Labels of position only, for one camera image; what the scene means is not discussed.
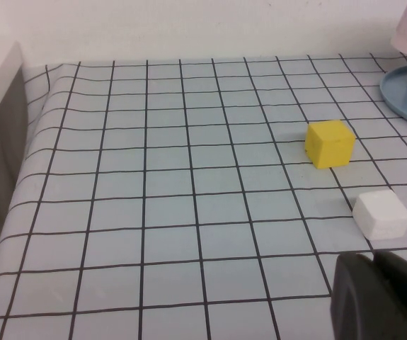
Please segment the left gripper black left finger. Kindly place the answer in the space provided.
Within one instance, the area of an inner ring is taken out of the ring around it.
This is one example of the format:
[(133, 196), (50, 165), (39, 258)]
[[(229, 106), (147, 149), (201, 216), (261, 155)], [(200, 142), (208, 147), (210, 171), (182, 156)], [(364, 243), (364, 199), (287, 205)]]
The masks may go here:
[(335, 339), (407, 339), (407, 308), (374, 265), (374, 257), (337, 258), (331, 320)]

